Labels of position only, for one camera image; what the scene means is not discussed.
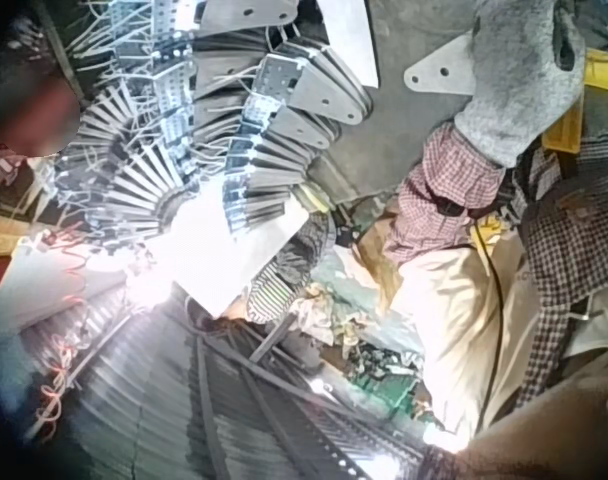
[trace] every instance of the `glove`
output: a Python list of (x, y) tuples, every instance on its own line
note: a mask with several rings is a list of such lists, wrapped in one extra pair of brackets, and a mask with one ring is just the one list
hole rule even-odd
[(584, 39), (555, 0), (486, 0), (472, 48), (475, 94), (455, 126), (489, 160), (514, 167), (581, 94)]

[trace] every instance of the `cable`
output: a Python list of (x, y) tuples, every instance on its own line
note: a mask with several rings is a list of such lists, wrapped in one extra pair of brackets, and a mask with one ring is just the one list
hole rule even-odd
[(477, 235), (477, 238), (480, 241), (480, 244), (482, 245), (482, 251), (484, 252), (484, 256), (486, 257), (488, 265), (491, 269), (493, 281), (495, 282), (495, 289), (497, 290), (497, 300), (499, 304), (500, 313), (500, 325), (497, 333), (497, 345), (495, 346), (495, 358), (493, 359), (493, 368), (491, 370), (491, 377), (488, 380), (488, 388), (486, 389), (486, 395), (484, 396), (482, 409), (480, 410), (480, 417), (477, 420), (477, 426), (475, 427), (475, 434), (477, 435), (482, 430), (484, 415), (486, 415), (486, 410), (488, 410), (488, 405), (491, 401), (491, 393), (493, 391), (495, 377), (497, 376), (497, 369), (499, 368), (500, 363), (500, 353), (502, 351), (502, 341), (504, 338), (504, 296), (502, 295), (502, 285), (500, 284), (500, 277), (497, 274), (497, 270), (495, 270), (495, 266), (493, 265), (493, 261), (491, 260), (488, 251), (486, 250), (486, 244), (482, 239), (482, 234), (480, 233), (480, 228), (477, 224), (477, 219), (473, 220), (473, 225), (475, 227), (475, 233)]

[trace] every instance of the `metal rod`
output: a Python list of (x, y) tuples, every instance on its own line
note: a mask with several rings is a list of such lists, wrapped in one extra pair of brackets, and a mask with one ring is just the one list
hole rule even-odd
[[(265, 337), (262, 337), (262, 335), (260, 335), (259, 333), (257, 333), (251, 327), (249, 327), (246, 324), (246, 322), (240, 323), (240, 325), (242, 326), (242, 328), (244, 329), (244, 331), (248, 335), (252, 336), (256, 340), (258, 340), (260, 343), (265, 339)], [(295, 366), (295, 367), (297, 367), (299, 369), (306, 370), (306, 365), (304, 363), (302, 363), (299, 360), (295, 359), (294, 357), (292, 357), (291, 355), (289, 355), (285, 350), (283, 350), (282, 348), (280, 348), (278, 346), (273, 347), (273, 349), (271, 350), (271, 353), (274, 353), (274, 354), (278, 355), (283, 360), (286, 360), (291, 365), (293, 365), (293, 366)]]
[(35, 14), (40, 19), (40, 23), (44, 27), (44, 31), (46, 32), (46, 37), (48, 38), (51, 47), (53, 48), (53, 53), (55, 54), (55, 58), (57, 62), (60, 64), (60, 68), (62, 69), (62, 73), (68, 80), (68, 84), (71, 86), (71, 89), (75, 93), (77, 97), (77, 101), (80, 102), (80, 105), (84, 108), (88, 106), (88, 101), (84, 98), (84, 91), (80, 86), (80, 83), (77, 81), (77, 77), (75, 76), (75, 72), (71, 67), (70, 62), (68, 61), (68, 56), (66, 55), (66, 50), (64, 49), (64, 45), (62, 45), (62, 40), (60, 36), (57, 34), (57, 30), (55, 29), (55, 24), (53, 23), (53, 19), (51, 18), (51, 14), (48, 13), (48, 9), (42, 0), (32, 0), (31, 6), (35, 11)]
[(197, 366), (200, 384), (200, 401), (202, 405), (202, 421), (206, 432), (206, 444), (211, 454), (215, 477), (217, 480), (230, 480), (231, 475), (226, 466), (226, 454), (217, 435), (217, 425), (213, 415), (213, 403), (208, 385), (208, 372), (206, 369), (206, 355), (202, 337), (195, 339), (197, 348)]
[(317, 395), (315, 395), (313, 393), (304, 391), (301, 388), (296, 387), (296, 386), (290, 384), (289, 382), (281, 379), (277, 375), (275, 375), (271, 372), (268, 372), (267, 370), (263, 369), (256, 363), (251, 362), (249, 359), (244, 357), (239, 352), (236, 352), (235, 350), (233, 350), (231, 347), (229, 347), (222, 341), (216, 340), (213, 338), (209, 338), (209, 337), (205, 336), (203, 332), (200, 332), (199, 330), (192, 328), (190, 325), (187, 325), (186, 323), (183, 323), (183, 325), (185, 328), (189, 329), (195, 335), (201, 336), (204, 340), (204, 343), (206, 345), (208, 345), (210, 348), (212, 348), (217, 354), (219, 354), (223, 357), (226, 357), (235, 363), (239, 363), (246, 369), (250, 370), (251, 373), (253, 373), (253, 375), (262, 378), (263, 380), (275, 385), (276, 387), (281, 388), (282, 390), (286, 390), (287, 392), (291, 393), (292, 395), (295, 395), (296, 397), (299, 397), (302, 400), (306, 400), (307, 402), (313, 403), (313, 404), (317, 405), (318, 407), (328, 408), (329, 410), (339, 413), (340, 415), (344, 415), (347, 417), (351, 417), (351, 418), (360, 420), (360, 421), (366, 423), (367, 425), (377, 425), (378, 422), (376, 419), (366, 418), (364, 413), (356, 413), (356, 412), (353, 412), (346, 408), (342, 408), (338, 405), (334, 405), (326, 400), (323, 400), (322, 398), (318, 397)]
[[(227, 333), (231, 345), (239, 352), (239, 347), (237, 345), (235, 337), (233, 336), (232, 331), (229, 329)], [(266, 420), (268, 420), (268, 423), (271, 426), (273, 433), (280, 441), (282, 447), (284, 447), (284, 450), (286, 450), (287, 455), (293, 461), (295, 467), (300, 471), (304, 478), (310, 480), (316, 480), (320, 478), (319, 472), (316, 470), (316, 468), (308, 460), (304, 459), (299, 454), (299, 450), (297, 449), (291, 438), (288, 436), (288, 433), (286, 433), (286, 430), (284, 430), (284, 427), (282, 427), (279, 420), (275, 417), (273, 411), (266, 402), (266, 399), (262, 395), (262, 392), (255, 383), (255, 379), (253, 378), (253, 376), (243, 368), (240, 369), (240, 372), (242, 374), (242, 377), (244, 378), (244, 381), (246, 382), (246, 385), (248, 386), (248, 389), (251, 391), (251, 395), (255, 399), (255, 402), (257, 402), (257, 405), (260, 407), (260, 410), (266, 417)]]
[(262, 341), (259, 347), (251, 354), (249, 360), (253, 363), (258, 363), (264, 355), (266, 355), (279, 341), (281, 341), (288, 329), (297, 320), (297, 317), (292, 314), (286, 314), (284, 319), (269, 332), (266, 338)]

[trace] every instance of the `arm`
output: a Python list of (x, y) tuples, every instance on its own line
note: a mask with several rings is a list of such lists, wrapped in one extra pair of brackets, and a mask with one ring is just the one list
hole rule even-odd
[[(439, 127), (424, 145), (422, 163), (401, 186), (387, 255), (399, 265), (464, 243), (468, 210), (493, 202), (505, 171), (478, 153), (452, 123)], [(447, 203), (448, 212), (441, 206)]]

